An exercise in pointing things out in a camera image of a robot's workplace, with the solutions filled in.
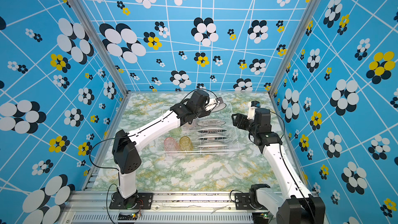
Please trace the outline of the white plate black flower outline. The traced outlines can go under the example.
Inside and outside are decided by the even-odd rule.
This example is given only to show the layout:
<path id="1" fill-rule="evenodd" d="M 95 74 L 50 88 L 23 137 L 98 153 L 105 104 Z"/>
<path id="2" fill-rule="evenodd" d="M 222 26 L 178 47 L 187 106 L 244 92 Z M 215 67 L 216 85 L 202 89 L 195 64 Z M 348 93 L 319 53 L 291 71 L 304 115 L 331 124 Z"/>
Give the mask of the white plate black flower outline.
<path id="1" fill-rule="evenodd" d="M 226 103 L 213 102 L 206 107 L 207 111 L 218 112 L 226 108 Z"/>

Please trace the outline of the white plate green red rim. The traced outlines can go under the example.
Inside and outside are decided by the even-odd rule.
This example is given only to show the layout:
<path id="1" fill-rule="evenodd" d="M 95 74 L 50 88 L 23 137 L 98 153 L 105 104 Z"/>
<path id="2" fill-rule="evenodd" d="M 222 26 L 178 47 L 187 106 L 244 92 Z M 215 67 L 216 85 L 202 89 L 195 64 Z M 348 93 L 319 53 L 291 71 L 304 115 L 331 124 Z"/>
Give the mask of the white plate green red rim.
<path id="1" fill-rule="evenodd" d="M 215 134 L 215 133 L 224 133 L 224 132 L 227 132 L 227 129 L 221 127 L 207 127 L 198 130 L 198 133 L 202 134 Z"/>

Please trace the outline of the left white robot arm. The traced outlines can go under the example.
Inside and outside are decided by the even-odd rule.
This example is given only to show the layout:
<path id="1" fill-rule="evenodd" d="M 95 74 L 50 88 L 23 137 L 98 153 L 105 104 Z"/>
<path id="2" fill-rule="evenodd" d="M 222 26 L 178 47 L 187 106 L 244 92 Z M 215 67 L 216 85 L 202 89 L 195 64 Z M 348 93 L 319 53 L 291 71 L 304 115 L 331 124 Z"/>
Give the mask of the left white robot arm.
<path id="1" fill-rule="evenodd" d="M 117 193 L 121 198 L 129 200 L 137 194 L 135 171 L 142 163 L 139 152 L 143 148 L 172 129 L 210 115 L 221 103 L 222 98 L 211 99 L 208 92 L 196 89 L 152 122 L 129 132 L 117 132 L 112 154 L 118 170 Z"/>

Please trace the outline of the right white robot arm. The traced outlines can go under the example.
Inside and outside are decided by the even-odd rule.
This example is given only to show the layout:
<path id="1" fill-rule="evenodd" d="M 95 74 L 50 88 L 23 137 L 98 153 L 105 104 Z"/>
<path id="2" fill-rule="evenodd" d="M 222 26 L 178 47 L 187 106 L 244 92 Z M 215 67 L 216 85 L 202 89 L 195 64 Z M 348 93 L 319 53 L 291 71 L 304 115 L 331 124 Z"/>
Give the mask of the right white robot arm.
<path id="1" fill-rule="evenodd" d="M 272 131 L 271 111 L 250 107 L 247 115 L 233 114 L 232 123 L 248 131 L 249 139 L 259 148 L 275 174 L 281 194 L 265 185 L 252 185 L 249 191 L 254 208 L 266 208 L 278 224 L 322 224 L 325 204 L 300 179 L 290 163 L 280 136 Z"/>

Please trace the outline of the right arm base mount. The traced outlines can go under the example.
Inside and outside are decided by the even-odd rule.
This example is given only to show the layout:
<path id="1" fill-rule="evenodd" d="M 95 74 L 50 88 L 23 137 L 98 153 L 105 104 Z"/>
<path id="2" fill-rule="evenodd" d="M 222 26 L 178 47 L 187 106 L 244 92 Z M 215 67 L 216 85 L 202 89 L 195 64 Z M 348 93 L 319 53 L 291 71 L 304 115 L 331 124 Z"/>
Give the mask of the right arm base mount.
<path id="1" fill-rule="evenodd" d="M 235 208 L 237 210 L 255 210 L 251 205 L 249 193 L 235 193 L 232 199 L 235 201 Z"/>

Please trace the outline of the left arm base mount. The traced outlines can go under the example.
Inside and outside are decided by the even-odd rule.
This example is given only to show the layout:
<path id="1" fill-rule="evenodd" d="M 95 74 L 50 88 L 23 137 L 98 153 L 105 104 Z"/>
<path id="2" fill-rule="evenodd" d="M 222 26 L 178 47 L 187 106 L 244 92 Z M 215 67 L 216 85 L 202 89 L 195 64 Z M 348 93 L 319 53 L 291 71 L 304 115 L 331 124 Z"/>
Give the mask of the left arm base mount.
<path id="1" fill-rule="evenodd" d="M 136 192 L 127 199 L 123 198 L 122 195 L 117 191 L 112 194 L 112 198 L 109 204 L 110 209 L 151 209 L 153 202 L 153 193 L 139 193 Z"/>

